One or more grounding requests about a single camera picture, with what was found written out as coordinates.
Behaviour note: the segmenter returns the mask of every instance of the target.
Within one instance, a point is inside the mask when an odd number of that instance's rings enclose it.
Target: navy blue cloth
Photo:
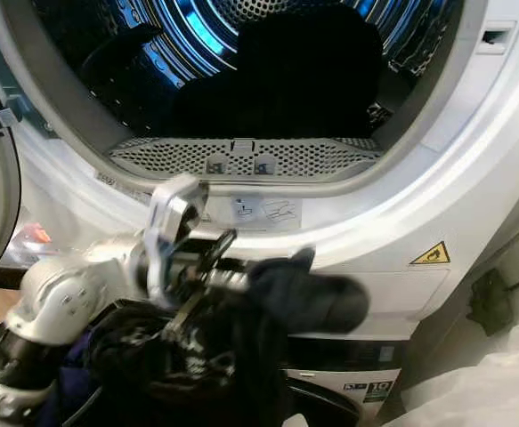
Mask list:
[[[73,415],[99,388],[84,366],[85,350],[91,332],[83,334],[73,345],[60,368],[56,389],[42,406],[36,419],[37,427],[57,427]]]

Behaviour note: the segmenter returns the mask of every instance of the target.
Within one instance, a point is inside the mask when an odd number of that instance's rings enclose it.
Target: instruction sticker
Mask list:
[[[447,252],[447,246],[445,245],[445,242],[439,242],[437,245],[412,261],[410,264],[448,264],[450,262],[451,259],[449,257],[449,253]]]
[[[382,402],[387,399],[390,390],[392,389],[393,381],[383,381],[381,383],[368,384],[368,391],[364,397],[363,403]]]
[[[204,222],[253,231],[301,228],[303,201],[294,198],[215,197],[208,200]]]

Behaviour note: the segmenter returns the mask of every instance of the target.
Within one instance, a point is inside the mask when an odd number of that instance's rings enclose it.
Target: dryer door opening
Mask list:
[[[462,12],[459,0],[2,0],[0,47],[63,140],[132,187],[190,172],[308,190],[361,175],[396,144]]]

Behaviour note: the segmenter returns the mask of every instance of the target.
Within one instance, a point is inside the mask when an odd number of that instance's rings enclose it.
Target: warning label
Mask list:
[[[423,255],[413,260],[410,264],[448,264],[451,262],[445,242],[439,242]]]
[[[368,391],[366,391],[364,403],[384,401],[387,398],[387,395],[390,394],[392,385],[393,381],[368,384]]]

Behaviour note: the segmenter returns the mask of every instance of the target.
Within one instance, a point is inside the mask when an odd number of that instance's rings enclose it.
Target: blue led light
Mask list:
[[[360,4],[358,4],[358,13],[362,15],[362,18],[366,18],[369,14],[369,11],[372,10],[372,6],[374,5],[374,0],[362,0]]]
[[[212,33],[209,32],[209,30],[206,28],[204,23],[201,21],[199,16],[195,12],[190,12],[188,15],[186,15],[186,20],[191,25],[194,31],[196,31],[196,34],[201,39],[202,42],[204,42],[207,47],[209,47],[212,51],[217,53],[218,55],[222,53],[223,46],[220,42],[215,40]]]

